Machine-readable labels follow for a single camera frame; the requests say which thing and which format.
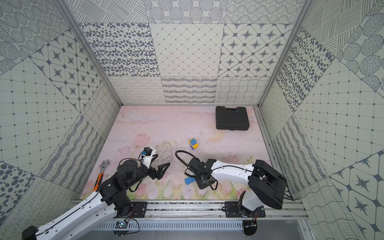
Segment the light blue long lego brick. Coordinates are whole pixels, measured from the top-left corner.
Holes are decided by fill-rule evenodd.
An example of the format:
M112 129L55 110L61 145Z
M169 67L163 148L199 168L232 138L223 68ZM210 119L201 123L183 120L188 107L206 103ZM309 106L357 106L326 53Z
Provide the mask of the light blue long lego brick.
M188 177L188 178L185 179L185 184L188 186L188 185L194 183L195 181L196 181L195 178Z

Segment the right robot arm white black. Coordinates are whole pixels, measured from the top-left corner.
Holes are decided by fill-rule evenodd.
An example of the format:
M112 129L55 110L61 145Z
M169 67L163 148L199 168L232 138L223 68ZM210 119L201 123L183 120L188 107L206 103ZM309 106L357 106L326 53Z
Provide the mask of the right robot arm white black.
M192 158L187 167L193 173L199 189L210 187L215 191L219 181L231 181L247 185L250 190L241 193L237 203L242 216L253 217L263 206L281 210L285 199L287 179L269 164L256 160L254 164L227 164L215 159L201 162Z

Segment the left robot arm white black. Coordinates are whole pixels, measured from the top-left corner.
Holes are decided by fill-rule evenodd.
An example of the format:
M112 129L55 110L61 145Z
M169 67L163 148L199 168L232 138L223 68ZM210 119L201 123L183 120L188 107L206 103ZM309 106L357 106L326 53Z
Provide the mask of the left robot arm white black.
M115 217L132 214L127 190L146 177L160 180L170 163L157 168L126 159L115 174L96 191L55 220L40 227L30 226L22 232L23 240L77 240L94 227Z

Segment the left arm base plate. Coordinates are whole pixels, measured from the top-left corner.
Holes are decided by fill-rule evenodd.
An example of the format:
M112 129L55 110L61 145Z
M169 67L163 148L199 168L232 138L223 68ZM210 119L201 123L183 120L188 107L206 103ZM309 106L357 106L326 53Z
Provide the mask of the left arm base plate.
M144 218L147 211L148 202L131 202L126 205L121 214L121 218Z

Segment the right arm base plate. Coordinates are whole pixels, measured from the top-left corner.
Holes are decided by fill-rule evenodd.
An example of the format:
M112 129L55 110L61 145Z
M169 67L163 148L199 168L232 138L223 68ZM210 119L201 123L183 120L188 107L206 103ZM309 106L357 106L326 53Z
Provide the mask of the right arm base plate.
M256 208L254 211L243 207L239 202L225 202L222 211L226 213L227 218L265 218L266 213L263 206Z

